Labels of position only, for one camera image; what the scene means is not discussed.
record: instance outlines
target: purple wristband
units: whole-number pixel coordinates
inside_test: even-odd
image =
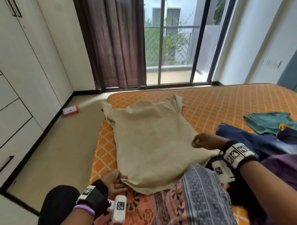
[[[91,213],[93,216],[95,216],[95,212],[94,210],[91,209],[91,207],[87,206],[87,205],[76,205],[73,209],[84,209],[85,211],[88,211],[89,213]]]

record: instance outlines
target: orange mattress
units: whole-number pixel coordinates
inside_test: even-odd
[[[217,126],[223,122],[252,132],[243,120],[243,115],[251,112],[290,112],[291,118],[297,119],[297,94],[273,84],[121,92],[110,95],[108,103],[117,108],[126,108],[137,101],[155,103],[165,101],[174,94],[183,97],[185,106],[182,115],[199,133],[215,134]],[[104,119],[97,142],[90,183],[110,169],[116,168],[113,130]],[[238,224],[249,224],[245,210],[239,207],[232,207],[232,209]]]

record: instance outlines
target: curtain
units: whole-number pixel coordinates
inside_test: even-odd
[[[95,86],[146,86],[143,1],[73,0]]]

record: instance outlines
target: drawer handle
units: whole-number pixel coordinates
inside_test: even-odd
[[[2,170],[4,170],[4,168],[10,163],[10,161],[13,159],[14,156],[9,156],[8,157],[8,161],[1,167],[0,169],[0,173],[2,172]]]

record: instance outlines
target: balcony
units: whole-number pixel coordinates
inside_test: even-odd
[[[220,31],[220,25],[205,26],[194,83],[206,82]],[[161,84],[190,81],[198,36],[197,26],[164,26]],[[159,41],[160,27],[145,26],[147,85],[158,84]]]

